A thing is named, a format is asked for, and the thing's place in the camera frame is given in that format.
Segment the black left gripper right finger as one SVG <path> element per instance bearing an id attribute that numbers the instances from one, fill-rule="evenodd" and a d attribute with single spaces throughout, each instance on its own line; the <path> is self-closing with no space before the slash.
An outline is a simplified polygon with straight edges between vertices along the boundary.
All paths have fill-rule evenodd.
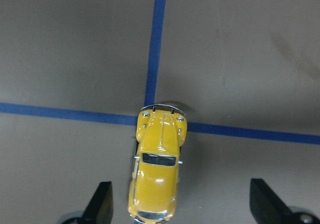
<path id="1" fill-rule="evenodd" d="M 257 223 L 297 223 L 298 219 L 260 178 L 250 180 L 250 211 Z"/>

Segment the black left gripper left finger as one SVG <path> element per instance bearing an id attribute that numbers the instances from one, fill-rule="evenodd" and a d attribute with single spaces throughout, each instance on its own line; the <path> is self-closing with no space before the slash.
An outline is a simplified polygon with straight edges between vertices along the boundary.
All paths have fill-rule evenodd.
<path id="1" fill-rule="evenodd" d="M 112 182 L 101 182 L 87 205 L 82 223 L 111 223 L 113 216 Z"/>

